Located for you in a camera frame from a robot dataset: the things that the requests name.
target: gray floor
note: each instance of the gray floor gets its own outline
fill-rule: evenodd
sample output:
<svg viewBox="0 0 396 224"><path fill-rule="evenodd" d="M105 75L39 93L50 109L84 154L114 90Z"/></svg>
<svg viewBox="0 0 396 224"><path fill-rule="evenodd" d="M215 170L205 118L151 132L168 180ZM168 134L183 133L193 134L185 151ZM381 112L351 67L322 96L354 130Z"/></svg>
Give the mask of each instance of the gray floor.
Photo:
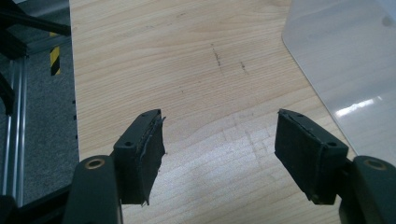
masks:
<svg viewBox="0 0 396 224"><path fill-rule="evenodd" d="M32 10L28 4L21 8ZM42 19L70 24L69 8L42 15ZM48 37L48 32L14 25L8 29L24 43ZM61 45L61 74L50 75L50 52L29 56L24 162L24 203L29 203L71 183L78 164L73 54L71 42ZM0 71L9 79L9 61L0 56ZM0 141L6 139L4 105L0 104ZM0 158L4 158L4 144Z"/></svg>

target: transparent acrylic panel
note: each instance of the transparent acrylic panel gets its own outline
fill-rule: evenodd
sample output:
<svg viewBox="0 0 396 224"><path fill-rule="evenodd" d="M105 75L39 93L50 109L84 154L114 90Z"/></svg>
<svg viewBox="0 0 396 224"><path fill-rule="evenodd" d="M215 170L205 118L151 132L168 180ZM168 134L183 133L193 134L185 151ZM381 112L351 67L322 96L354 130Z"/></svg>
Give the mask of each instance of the transparent acrylic panel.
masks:
<svg viewBox="0 0 396 224"><path fill-rule="evenodd" d="M357 154L396 165L394 18L394 0L293 0L283 41Z"/></svg>

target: wood grain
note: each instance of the wood grain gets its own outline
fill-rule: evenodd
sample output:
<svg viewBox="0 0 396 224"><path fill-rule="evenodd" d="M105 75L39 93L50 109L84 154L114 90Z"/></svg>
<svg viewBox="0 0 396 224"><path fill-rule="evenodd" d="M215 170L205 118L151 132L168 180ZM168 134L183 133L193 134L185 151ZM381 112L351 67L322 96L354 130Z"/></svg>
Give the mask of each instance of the wood grain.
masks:
<svg viewBox="0 0 396 224"><path fill-rule="evenodd" d="M345 142L282 43L290 0L70 4L81 159L138 114L166 116L150 206L124 206L125 223L339 223L274 154L279 108Z"/></svg>

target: scratch mark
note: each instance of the scratch mark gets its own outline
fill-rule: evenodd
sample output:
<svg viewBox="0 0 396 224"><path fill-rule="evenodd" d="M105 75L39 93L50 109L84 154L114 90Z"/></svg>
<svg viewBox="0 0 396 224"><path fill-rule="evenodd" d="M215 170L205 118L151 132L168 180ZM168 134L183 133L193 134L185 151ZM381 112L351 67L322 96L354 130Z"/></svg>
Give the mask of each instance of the scratch mark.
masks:
<svg viewBox="0 0 396 224"><path fill-rule="evenodd" d="M253 148L254 155L256 156L256 158L258 158L258 156L256 155L256 150L257 150L257 148L254 146L254 143L253 143L253 140L251 139L250 133L248 133L247 131L245 131L245 136L247 137L248 143L249 143L250 146Z"/></svg>
<svg viewBox="0 0 396 224"><path fill-rule="evenodd" d="M231 115L231 118L233 119L233 126L235 128L237 128L238 127L238 122L236 121L235 115Z"/></svg>
<svg viewBox="0 0 396 224"><path fill-rule="evenodd" d="M241 67L242 67L242 70L244 70L245 75L249 75L249 73L248 73L248 71L247 71L247 69L245 67L245 64L242 63L242 62L241 62Z"/></svg>
<svg viewBox="0 0 396 224"><path fill-rule="evenodd" d="M223 72L222 72L222 69L221 69L220 56L218 55L218 53L215 50L215 45L214 44L210 44L210 45L212 46L212 50L213 50L213 53L215 54L216 61L218 62L218 67L220 69L220 72L221 72L222 75L224 75Z"/></svg>

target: warning tape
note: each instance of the warning tape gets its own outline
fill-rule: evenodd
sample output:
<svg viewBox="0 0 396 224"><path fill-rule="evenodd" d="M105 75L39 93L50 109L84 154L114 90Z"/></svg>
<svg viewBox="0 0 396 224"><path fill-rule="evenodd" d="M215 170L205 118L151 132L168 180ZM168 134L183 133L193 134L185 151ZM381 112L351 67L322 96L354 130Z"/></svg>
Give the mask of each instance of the warning tape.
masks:
<svg viewBox="0 0 396 224"><path fill-rule="evenodd" d="M55 33L49 33L49 36L55 36ZM50 51L50 74L52 76L61 74L61 62L60 62L61 50L59 47L55 47Z"/></svg>

